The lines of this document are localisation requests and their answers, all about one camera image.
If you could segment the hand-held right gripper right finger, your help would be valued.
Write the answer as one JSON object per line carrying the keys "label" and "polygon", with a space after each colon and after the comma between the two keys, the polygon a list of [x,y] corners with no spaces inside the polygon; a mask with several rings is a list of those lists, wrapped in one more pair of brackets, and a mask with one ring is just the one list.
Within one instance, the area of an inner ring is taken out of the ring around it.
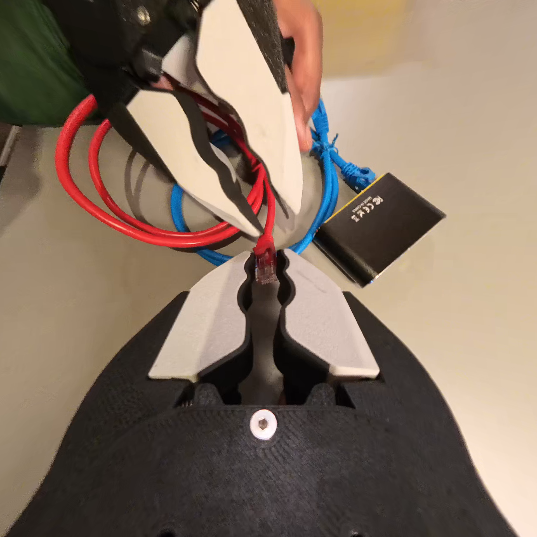
{"label": "hand-held right gripper right finger", "polygon": [[287,380],[375,379],[380,367],[343,291],[292,250],[278,252],[274,363]]}

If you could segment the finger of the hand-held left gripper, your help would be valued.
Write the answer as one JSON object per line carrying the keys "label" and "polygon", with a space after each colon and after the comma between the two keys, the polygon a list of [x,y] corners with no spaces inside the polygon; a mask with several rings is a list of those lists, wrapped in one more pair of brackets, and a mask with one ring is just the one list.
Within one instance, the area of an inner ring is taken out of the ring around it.
{"label": "finger of the hand-held left gripper", "polygon": [[273,2],[208,1],[196,66],[211,93],[238,117],[286,214],[298,215],[303,170]]}
{"label": "finger of the hand-held left gripper", "polygon": [[188,94],[139,90],[126,106],[176,183],[218,218],[250,237],[263,227],[229,158],[213,147],[203,114]]}

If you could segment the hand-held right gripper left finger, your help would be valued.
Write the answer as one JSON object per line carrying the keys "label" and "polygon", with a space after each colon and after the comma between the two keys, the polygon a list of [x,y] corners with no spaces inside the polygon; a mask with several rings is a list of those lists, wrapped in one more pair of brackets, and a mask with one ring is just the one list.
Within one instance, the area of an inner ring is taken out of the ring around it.
{"label": "hand-held right gripper left finger", "polygon": [[242,252],[190,289],[149,370],[151,379],[194,382],[247,357],[252,275],[253,254]]}

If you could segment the black ethernet port hub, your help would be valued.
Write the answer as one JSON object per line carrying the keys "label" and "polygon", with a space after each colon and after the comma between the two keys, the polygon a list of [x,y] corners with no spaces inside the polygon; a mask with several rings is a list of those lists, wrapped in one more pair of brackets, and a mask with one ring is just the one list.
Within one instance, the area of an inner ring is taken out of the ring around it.
{"label": "black ethernet port hub", "polygon": [[314,243],[352,282],[365,287],[445,218],[386,173],[323,223]]}

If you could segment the person's left forearm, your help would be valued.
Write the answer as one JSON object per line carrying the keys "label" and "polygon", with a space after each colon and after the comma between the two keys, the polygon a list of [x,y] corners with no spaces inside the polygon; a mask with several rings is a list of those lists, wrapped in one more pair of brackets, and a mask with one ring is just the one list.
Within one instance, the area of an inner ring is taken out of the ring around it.
{"label": "person's left forearm", "polygon": [[89,94],[42,1],[1,1],[1,122],[57,127]]}

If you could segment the person's left hand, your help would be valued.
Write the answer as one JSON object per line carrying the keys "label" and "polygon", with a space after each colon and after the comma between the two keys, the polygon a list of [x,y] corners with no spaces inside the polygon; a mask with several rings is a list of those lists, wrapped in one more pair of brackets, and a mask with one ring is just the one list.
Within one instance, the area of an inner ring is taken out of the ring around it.
{"label": "person's left hand", "polygon": [[310,151],[309,120],[316,110],[323,73],[323,22],[311,1],[274,1],[281,34],[294,41],[291,67],[286,67],[299,150]]}

